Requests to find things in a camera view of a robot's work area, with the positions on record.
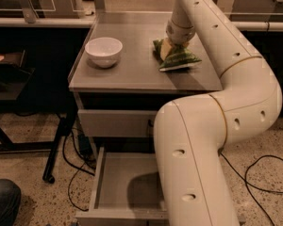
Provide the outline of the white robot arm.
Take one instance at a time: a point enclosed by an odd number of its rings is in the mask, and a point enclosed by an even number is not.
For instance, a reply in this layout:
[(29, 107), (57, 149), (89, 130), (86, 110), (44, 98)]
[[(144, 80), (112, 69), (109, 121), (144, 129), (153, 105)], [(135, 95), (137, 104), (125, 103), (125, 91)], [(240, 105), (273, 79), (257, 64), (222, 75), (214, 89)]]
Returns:
[(212, 0), (175, 0), (172, 40), (192, 24), (222, 88), (164, 105), (154, 124), (170, 226), (240, 226), (219, 150), (271, 127), (282, 92), (270, 66)]

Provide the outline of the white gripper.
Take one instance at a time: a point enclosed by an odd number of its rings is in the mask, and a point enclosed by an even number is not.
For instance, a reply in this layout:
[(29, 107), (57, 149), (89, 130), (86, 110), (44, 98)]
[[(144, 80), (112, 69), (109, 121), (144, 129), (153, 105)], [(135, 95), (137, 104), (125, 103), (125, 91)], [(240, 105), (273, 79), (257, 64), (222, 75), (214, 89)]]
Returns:
[(168, 38), (162, 40), (160, 48), (160, 58), (165, 60), (173, 49), (173, 44), (184, 44), (189, 42), (195, 35), (194, 27), (180, 27), (172, 20), (169, 20), (166, 26)]

